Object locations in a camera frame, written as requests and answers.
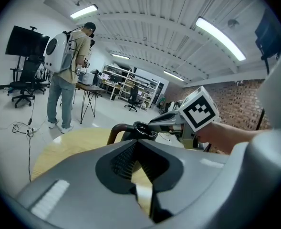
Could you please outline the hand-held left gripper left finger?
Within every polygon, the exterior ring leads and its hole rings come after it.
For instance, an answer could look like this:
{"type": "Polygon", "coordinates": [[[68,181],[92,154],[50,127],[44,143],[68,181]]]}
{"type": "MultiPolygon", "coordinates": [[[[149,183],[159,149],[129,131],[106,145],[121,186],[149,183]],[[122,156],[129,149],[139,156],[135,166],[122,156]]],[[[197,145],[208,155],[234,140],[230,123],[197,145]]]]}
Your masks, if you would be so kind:
{"type": "Polygon", "coordinates": [[[96,164],[134,144],[159,147],[150,140],[128,140],[74,154],[29,183],[18,195],[22,217],[42,229],[150,229],[154,222],[140,208],[134,184],[126,194],[109,190],[96,164]]]}

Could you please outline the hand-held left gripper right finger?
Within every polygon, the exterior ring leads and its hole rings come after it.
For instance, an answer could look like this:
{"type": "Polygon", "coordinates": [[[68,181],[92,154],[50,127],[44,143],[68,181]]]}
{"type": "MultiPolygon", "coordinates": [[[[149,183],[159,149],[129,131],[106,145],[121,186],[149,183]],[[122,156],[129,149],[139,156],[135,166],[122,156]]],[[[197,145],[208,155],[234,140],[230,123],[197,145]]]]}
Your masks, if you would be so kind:
{"type": "Polygon", "coordinates": [[[229,156],[137,141],[136,158],[153,185],[151,214],[137,229],[204,229],[236,179],[229,156]]]}

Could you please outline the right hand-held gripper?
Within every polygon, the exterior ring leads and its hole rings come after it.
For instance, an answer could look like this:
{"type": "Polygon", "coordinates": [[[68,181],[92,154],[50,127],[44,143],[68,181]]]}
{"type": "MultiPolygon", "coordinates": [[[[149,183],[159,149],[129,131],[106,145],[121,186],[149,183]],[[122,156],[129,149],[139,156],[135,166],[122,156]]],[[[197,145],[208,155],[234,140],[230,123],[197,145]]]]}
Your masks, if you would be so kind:
{"type": "Polygon", "coordinates": [[[211,122],[219,122],[219,111],[207,90],[201,86],[188,95],[177,110],[155,117],[148,125],[156,133],[167,134],[170,134],[170,126],[184,125],[179,142],[185,149],[204,149],[196,132],[211,122]]]}

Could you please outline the person's right hand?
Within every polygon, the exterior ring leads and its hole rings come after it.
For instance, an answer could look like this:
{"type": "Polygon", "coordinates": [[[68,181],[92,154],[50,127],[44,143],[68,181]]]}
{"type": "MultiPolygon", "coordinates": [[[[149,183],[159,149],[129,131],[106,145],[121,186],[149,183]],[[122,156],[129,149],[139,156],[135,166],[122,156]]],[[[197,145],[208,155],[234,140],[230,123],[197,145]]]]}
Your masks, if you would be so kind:
{"type": "Polygon", "coordinates": [[[169,127],[169,133],[175,135],[177,138],[180,138],[183,134],[184,125],[172,125],[169,127]]]}

